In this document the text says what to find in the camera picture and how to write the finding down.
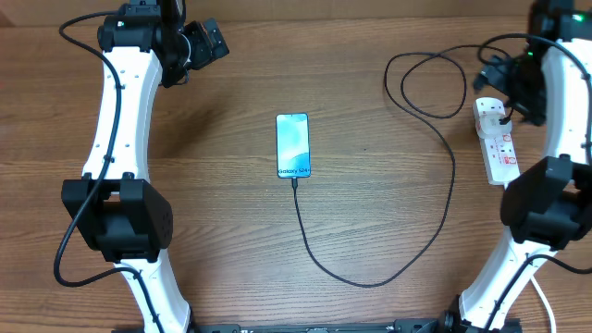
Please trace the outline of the blue Galaxy smartphone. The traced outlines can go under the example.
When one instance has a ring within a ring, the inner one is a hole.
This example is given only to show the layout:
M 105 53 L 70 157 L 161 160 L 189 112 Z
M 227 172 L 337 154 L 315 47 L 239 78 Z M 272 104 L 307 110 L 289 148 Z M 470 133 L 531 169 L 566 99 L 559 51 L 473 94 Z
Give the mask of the blue Galaxy smartphone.
M 305 113 L 276 117 L 277 176 L 309 178 L 312 174 L 309 117 Z

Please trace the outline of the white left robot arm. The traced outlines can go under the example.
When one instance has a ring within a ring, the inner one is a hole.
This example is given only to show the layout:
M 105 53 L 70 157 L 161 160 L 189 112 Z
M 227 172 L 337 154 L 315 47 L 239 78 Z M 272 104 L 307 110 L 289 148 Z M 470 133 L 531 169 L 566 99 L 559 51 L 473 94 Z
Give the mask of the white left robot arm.
M 150 181 L 148 143 L 157 91 L 187 83 L 228 46 L 215 20 L 188 21 L 181 1 L 132 0 L 102 17 L 92 50 L 104 67 L 97 128 L 80 177 L 61 190 L 68 231 L 125 278 L 143 331 L 194 332 L 168 254 L 172 207 Z

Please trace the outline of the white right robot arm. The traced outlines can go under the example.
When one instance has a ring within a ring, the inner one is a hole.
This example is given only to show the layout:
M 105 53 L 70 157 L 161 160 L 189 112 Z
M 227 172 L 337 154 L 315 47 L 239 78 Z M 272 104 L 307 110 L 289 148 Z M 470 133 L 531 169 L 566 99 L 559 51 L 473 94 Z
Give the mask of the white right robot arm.
M 526 48 L 483 62 L 475 91 L 491 86 L 524 120 L 547 128 L 541 160 L 502 196 L 502 237 L 473 284 L 433 326 L 436 332 L 519 332 L 506 315 L 546 262 L 591 229 L 591 14 L 572 1 L 535 1 Z

